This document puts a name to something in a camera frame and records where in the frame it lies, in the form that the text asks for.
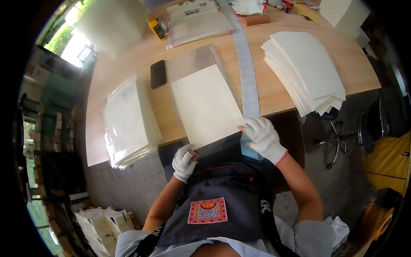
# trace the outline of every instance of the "apron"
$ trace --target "apron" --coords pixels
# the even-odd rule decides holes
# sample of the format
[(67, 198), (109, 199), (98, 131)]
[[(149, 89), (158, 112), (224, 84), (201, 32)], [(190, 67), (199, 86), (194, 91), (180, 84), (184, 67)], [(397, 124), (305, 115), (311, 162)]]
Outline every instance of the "apron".
[(298, 257), (281, 243), (277, 231), (270, 208), (275, 201), (268, 183), (271, 170), (271, 163), (228, 163), (191, 175), (177, 202), (180, 208), (130, 256), (146, 257), (160, 245), (223, 236), (239, 241), (266, 238), (281, 257)]
[(239, 241), (264, 238), (259, 199), (262, 191), (271, 190), (262, 174), (243, 163), (229, 163), (192, 175), (178, 201), (181, 206), (167, 221), (157, 245), (218, 236)]

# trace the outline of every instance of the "stack of paper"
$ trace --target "stack of paper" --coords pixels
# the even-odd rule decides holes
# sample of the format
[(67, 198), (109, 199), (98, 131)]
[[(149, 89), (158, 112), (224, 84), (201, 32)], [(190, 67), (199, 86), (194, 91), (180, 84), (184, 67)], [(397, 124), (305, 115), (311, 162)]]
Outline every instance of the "stack of paper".
[(103, 116), (113, 168), (124, 169), (157, 150), (162, 136), (141, 78), (134, 75), (111, 93)]
[(284, 85), (301, 117), (341, 109), (345, 90), (334, 63), (318, 39), (305, 32), (278, 32), (262, 49), (265, 62)]
[(171, 83), (175, 103), (194, 149), (238, 132), (244, 120), (217, 64)]

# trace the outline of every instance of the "white cotton glove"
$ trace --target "white cotton glove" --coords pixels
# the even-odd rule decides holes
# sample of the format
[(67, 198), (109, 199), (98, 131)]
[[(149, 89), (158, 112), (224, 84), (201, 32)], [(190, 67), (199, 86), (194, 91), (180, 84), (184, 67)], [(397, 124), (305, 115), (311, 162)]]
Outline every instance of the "white cotton glove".
[(250, 148), (276, 166), (288, 150), (280, 144), (280, 137), (271, 121), (263, 117), (244, 118), (244, 121), (247, 126), (238, 128), (252, 140)]
[(268, 0), (267, 3), (280, 10), (286, 7), (286, 5), (281, 0)]
[(187, 183), (188, 178), (193, 174), (194, 167), (197, 164), (198, 155), (195, 152), (191, 152), (192, 154), (189, 153), (193, 147), (193, 144), (187, 144), (178, 149), (171, 163), (175, 170), (173, 175), (176, 179), (184, 183)]
[(234, 12), (241, 15), (262, 14), (266, 8), (264, 0), (235, 0), (231, 3)]

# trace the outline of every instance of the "label strip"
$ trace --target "label strip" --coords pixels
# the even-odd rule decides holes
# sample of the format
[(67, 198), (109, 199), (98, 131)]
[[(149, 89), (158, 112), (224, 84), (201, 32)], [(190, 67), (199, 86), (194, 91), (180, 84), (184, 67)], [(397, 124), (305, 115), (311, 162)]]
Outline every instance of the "label strip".
[(240, 68), (242, 114), (244, 117), (259, 117), (260, 104), (258, 101), (256, 76), (254, 73), (253, 60), (251, 59), (248, 41), (244, 30), (233, 9), (226, 0), (217, 0), (229, 21), (233, 24), (232, 31), (234, 43), (236, 44), (238, 66)]

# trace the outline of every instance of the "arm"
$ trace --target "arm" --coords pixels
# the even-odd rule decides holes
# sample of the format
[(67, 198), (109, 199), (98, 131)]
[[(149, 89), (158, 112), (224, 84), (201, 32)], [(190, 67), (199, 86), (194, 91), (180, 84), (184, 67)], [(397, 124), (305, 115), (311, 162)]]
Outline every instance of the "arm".
[(301, 166), (289, 155), (277, 164), (298, 204), (294, 225), (303, 220), (323, 220), (323, 204), (317, 189)]
[(287, 153), (287, 149), (280, 144), (278, 133), (272, 123), (262, 117), (244, 120), (247, 127), (238, 128), (253, 141), (248, 143), (249, 147), (277, 166), (297, 201), (299, 212), (294, 224), (303, 220), (322, 221), (323, 205), (317, 189), (305, 171)]
[(191, 150), (192, 144), (188, 144), (178, 149), (175, 153), (172, 166), (174, 174), (166, 187), (155, 200), (153, 206), (148, 212), (142, 231), (153, 231), (171, 217), (175, 209), (178, 194), (181, 188), (186, 184), (188, 178), (194, 171), (197, 164), (198, 154)]
[(184, 182), (176, 179), (175, 176), (171, 178), (148, 212), (142, 231), (153, 231), (171, 217), (175, 209), (178, 193), (184, 184)]

